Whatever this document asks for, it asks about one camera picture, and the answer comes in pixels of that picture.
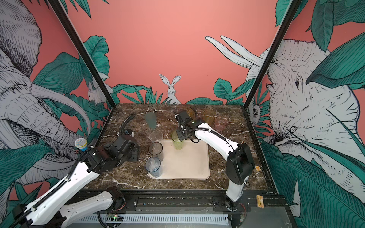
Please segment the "short amber tumbler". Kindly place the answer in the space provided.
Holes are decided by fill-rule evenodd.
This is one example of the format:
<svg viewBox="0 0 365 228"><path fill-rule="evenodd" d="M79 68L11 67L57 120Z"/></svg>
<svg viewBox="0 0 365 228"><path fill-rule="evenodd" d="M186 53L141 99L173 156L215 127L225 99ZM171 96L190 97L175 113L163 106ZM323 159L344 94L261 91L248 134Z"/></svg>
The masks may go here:
<svg viewBox="0 0 365 228"><path fill-rule="evenodd" d="M197 112L193 107L188 107L185 109L185 111L188 114L188 116L191 117L192 119L197 117Z"/></svg>

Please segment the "tall green tumbler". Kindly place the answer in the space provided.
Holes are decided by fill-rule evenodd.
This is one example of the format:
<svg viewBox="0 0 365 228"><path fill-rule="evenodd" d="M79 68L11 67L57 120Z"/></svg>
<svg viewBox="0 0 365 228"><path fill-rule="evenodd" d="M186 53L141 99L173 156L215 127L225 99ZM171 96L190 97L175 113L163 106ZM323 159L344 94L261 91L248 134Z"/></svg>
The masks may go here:
<svg viewBox="0 0 365 228"><path fill-rule="evenodd" d="M172 141L176 150L181 150L183 148L184 140L180 140L177 131L172 133Z"/></svg>

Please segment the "tall amber tumbler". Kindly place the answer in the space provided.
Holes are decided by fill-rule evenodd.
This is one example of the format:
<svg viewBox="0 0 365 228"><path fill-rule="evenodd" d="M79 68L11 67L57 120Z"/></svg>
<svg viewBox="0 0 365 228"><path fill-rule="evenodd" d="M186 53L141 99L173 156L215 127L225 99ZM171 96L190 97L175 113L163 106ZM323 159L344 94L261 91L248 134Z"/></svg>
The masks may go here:
<svg viewBox="0 0 365 228"><path fill-rule="evenodd" d="M215 115L216 115L216 112L213 108L207 108L204 110L203 119L209 126L212 126L213 122L215 120Z"/></svg>

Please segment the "smoky grey tall tumbler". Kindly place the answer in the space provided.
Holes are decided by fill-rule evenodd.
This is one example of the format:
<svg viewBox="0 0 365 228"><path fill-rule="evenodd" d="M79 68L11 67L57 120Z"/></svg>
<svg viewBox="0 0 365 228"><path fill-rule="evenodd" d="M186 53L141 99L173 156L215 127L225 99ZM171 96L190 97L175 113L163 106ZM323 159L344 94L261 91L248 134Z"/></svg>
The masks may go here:
<svg viewBox="0 0 365 228"><path fill-rule="evenodd" d="M148 152L151 156L163 161L163 145L160 142L153 142L149 145Z"/></svg>

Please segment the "pale blue tall tumbler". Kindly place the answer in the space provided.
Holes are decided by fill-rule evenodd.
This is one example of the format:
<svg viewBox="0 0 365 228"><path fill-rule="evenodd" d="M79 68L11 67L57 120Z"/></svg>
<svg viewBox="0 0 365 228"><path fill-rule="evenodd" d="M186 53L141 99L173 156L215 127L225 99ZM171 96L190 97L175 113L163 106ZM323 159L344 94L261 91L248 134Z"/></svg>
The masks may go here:
<svg viewBox="0 0 365 228"><path fill-rule="evenodd" d="M158 178L162 174L162 165L158 157L151 157L145 163L147 172L154 178Z"/></svg>

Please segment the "clear tall plastic tumbler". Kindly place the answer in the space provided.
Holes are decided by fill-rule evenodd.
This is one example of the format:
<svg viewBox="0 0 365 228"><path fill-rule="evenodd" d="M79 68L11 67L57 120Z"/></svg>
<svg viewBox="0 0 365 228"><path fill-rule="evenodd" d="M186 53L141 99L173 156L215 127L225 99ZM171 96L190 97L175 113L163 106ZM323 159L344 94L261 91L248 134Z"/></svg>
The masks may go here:
<svg viewBox="0 0 365 228"><path fill-rule="evenodd" d="M152 133L150 133L149 139L152 143L163 144L163 133L160 131L153 131Z"/></svg>

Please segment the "frosted teal textured tumbler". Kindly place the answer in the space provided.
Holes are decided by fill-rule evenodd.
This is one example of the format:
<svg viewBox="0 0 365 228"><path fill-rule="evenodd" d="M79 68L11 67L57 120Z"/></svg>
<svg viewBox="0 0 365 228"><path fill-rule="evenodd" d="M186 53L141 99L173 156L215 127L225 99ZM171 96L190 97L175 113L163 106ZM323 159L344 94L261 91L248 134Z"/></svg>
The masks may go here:
<svg viewBox="0 0 365 228"><path fill-rule="evenodd" d="M156 129L157 127L157 120L156 120L156 114L154 112L147 112L144 115L145 121L149 128Z"/></svg>

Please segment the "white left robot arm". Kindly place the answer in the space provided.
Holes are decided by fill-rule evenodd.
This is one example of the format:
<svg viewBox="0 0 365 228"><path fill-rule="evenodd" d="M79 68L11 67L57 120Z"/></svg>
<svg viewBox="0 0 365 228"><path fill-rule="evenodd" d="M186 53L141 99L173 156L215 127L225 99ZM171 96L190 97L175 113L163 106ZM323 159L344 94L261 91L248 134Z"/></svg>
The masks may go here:
<svg viewBox="0 0 365 228"><path fill-rule="evenodd" d="M114 143L85 150L71 166L69 173L44 195L15 207L10 228L65 228L90 214L126 207L123 193L109 187L88 199L67 204L84 186L103 173L125 162L139 159L139 145L131 135L120 135Z"/></svg>

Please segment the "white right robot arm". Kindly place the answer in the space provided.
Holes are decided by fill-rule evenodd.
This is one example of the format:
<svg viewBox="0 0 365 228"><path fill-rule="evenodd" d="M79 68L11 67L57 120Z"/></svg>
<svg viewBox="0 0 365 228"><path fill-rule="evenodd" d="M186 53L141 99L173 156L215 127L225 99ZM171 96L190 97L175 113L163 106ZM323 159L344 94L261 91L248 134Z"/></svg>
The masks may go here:
<svg viewBox="0 0 365 228"><path fill-rule="evenodd" d="M251 176L255 163L248 144L234 142L211 128L201 118L182 118L175 115L178 122L177 134L180 140L194 136L207 143L226 161L225 172L229 178L225 205L230 211L240 206L243 189Z"/></svg>

